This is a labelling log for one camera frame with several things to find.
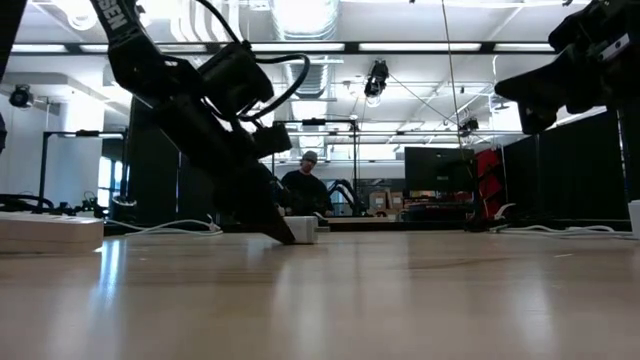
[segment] power strip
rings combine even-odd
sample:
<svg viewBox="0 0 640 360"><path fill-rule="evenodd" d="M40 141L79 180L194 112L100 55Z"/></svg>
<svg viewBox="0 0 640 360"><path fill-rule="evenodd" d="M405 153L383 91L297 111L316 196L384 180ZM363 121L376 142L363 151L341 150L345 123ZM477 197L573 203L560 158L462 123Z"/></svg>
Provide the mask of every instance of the power strip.
<svg viewBox="0 0 640 360"><path fill-rule="evenodd" d="M86 253L102 246L101 219L0 212L0 252Z"/></svg>
<svg viewBox="0 0 640 360"><path fill-rule="evenodd" d="M286 216L284 222L296 238L296 244L316 244L318 242L318 218L315 216Z"/></svg>

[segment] black monitor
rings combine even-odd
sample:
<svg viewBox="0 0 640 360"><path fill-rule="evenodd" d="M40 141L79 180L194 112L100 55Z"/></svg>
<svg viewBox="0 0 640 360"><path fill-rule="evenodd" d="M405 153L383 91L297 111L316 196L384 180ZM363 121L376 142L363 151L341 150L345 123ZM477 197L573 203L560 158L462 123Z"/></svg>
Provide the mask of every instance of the black monitor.
<svg viewBox="0 0 640 360"><path fill-rule="evenodd" d="M409 191L472 192L477 172L473 150L408 147L404 174Z"/></svg>

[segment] wooden table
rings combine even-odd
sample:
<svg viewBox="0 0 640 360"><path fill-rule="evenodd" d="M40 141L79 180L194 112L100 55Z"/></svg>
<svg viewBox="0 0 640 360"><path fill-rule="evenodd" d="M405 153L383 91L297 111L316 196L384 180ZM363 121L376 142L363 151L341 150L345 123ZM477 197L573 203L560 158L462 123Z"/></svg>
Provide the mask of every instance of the wooden table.
<svg viewBox="0 0 640 360"><path fill-rule="evenodd" d="M106 241L0 258L3 360L638 359L635 242L464 233Z"/></svg>

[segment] ceiling duct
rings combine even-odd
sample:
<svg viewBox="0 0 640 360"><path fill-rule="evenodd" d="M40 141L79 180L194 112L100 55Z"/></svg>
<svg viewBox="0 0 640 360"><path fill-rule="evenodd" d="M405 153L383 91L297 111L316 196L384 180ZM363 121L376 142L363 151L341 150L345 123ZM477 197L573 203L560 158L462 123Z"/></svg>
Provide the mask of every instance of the ceiling duct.
<svg viewBox="0 0 640 360"><path fill-rule="evenodd" d="M273 15L276 37L281 41L320 41L332 40L335 37L339 0L269 0ZM314 56L312 60L327 60L327 56ZM285 65L288 84L291 84L302 72L303 65ZM311 65L305 82L300 86L296 95L301 99L320 99L327 95L327 87L332 73L332 66L327 64ZM322 103L323 109L313 102L315 110L320 110L316 116L326 113L327 104ZM304 119L296 106L292 107L295 119Z"/></svg>

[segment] window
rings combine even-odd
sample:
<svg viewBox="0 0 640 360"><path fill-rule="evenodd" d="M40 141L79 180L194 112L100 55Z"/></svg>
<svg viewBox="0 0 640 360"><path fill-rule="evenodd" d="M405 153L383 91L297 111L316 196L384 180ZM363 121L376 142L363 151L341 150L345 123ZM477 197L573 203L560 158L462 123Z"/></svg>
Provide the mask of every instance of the window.
<svg viewBox="0 0 640 360"><path fill-rule="evenodd" d="M98 205L109 207L111 198L120 194L122 182L122 161L100 158L100 172L98 175Z"/></svg>

